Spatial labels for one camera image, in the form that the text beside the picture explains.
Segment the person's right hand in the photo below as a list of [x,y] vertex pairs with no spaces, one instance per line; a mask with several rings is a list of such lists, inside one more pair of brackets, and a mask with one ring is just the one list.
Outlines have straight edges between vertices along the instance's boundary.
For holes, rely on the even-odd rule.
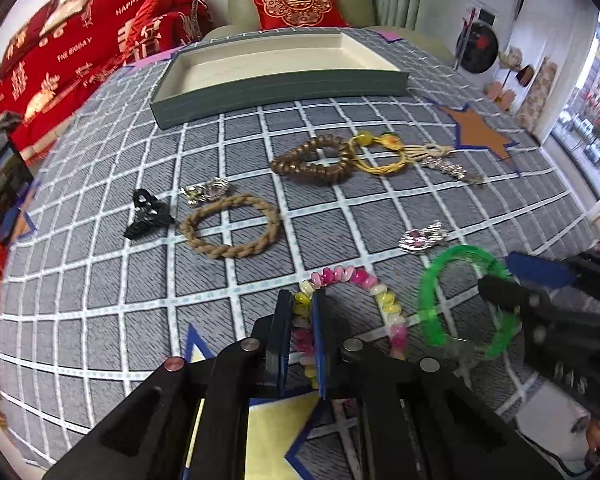
[[573,423],[570,431],[585,436],[588,452],[584,462],[588,468],[594,468],[600,463],[600,420],[592,415],[582,415]]

